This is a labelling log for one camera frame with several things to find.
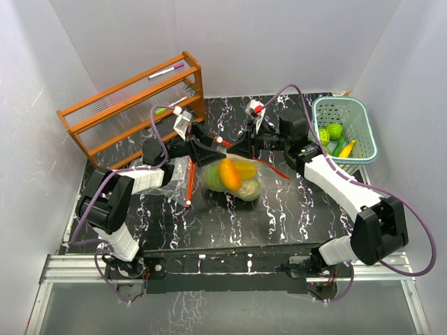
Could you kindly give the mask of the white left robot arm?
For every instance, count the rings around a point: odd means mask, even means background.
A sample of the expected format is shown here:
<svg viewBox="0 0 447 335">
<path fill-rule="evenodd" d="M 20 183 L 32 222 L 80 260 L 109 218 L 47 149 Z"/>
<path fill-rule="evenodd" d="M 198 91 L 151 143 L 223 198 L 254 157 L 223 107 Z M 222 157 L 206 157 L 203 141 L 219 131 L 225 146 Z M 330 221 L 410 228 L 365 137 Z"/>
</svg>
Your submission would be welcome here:
<svg viewBox="0 0 447 335">
<path fill-rule="evenodd" d="M 109 254 L 121 261 L 122 273 L 139 277 L 144 261 L 137 257 L 140 247 L 125 224 L 131 196 L 167 186 L 175 171 L 175 158 L 188 156 L 198 167 L 225 158 L 224 152 L 212 147 L 213 142 L 196 122 L 186 128 L 184 137 L 176 136 L 166 143 L 155 130 L 142 144 L 142 165 L 95 169 L 76 209 L 79 223 L 71 243 L 104 243 Z"/>
</svg>

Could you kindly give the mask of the yellow fake banana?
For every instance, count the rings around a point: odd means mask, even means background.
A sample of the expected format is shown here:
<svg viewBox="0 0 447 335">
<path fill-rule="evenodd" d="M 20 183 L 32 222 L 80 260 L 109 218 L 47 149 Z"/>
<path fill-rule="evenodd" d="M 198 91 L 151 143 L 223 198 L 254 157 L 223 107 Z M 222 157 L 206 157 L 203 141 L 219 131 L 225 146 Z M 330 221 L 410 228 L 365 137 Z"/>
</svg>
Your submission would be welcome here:
<svg viewBox="0 0 447 335">
<path fill-rule="evenodd" d="M 357 141 L 352 140 L 349 142 L 339 153 L 338 158 L 348 158 L 351 155 L 351 152 L 353 151 L 353 148 L 355 147 Z"/>
</svg>

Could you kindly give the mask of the bumpy green fake fruit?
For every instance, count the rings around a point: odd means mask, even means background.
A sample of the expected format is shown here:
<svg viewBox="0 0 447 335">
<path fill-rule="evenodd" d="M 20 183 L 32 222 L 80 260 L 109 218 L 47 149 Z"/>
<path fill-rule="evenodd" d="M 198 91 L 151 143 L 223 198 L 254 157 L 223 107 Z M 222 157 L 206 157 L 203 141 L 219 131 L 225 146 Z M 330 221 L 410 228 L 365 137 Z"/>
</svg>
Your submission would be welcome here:
<svg viewBox="0 0 447 335">
<path fill-rule="evenodd" d="M 319 139 L 323 146 L 327 146 L 330 143 L 330 133 L 326 128 L 318 130 Z"/>
</svg>

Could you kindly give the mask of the clear zip bag red seal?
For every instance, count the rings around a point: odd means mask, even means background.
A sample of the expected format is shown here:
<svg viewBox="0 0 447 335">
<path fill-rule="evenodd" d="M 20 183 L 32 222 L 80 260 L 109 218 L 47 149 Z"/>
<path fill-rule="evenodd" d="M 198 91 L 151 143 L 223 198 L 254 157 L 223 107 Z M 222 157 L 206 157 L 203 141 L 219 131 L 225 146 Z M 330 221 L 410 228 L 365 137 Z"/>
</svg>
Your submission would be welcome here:
<svg viewBox="0 0 447 335">
<path fill-rule="evenodd" d="M 164 172 L 162 187 L 151 189 L 147 193 L 166 196 L 188 208 L 191 205 L 191 201 L 187 199 L 190 167 L 188 156 L 172 159 L 161 167 Z"/>
</svg>

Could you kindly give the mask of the dark green fake cucumber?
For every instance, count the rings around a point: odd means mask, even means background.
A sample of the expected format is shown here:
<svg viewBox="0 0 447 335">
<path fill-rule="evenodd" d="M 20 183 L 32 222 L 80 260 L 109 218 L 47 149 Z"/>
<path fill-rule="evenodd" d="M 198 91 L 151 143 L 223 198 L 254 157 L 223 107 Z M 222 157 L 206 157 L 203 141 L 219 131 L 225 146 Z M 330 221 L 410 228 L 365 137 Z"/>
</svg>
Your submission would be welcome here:
<svg viewBox="0 0 447 335">
<path fill-rule="evenodd" d="M 340 137 L 335 148 L 330 151 L 330 155 L 334 156 L 334 157 L 338 157 L 339 154 L 342 152 L 342 149 L 344 148 L 345 142 L 346 142 L 346 138 Z"/>
</svg>

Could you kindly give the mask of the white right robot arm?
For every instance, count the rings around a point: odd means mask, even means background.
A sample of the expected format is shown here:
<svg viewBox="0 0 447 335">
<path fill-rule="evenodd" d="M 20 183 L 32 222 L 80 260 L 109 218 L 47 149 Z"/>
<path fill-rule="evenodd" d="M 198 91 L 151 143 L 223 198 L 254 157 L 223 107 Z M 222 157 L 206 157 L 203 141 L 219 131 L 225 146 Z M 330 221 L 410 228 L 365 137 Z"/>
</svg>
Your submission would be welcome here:
<svg viewBox="0 0 447 335">
<path fill-rule="evenodd" d="M 249 121 L 228 153 L 248 159 L 262 150 L 282 152 L 287 165 L 324 190 L 353 221 L 349 236 L 329 239 L 312 249 L 312 271 L 326 277 L 337 264 L 359 260 L 374 265 L 409 242 L 404 206 L 401 201 L 356 185 L 356 179 L 342 169 L 332 169 L 324 151 L 308 138 L 304 118 L 279 120 L 279 130 L 263 121 Z"/>
</svg>

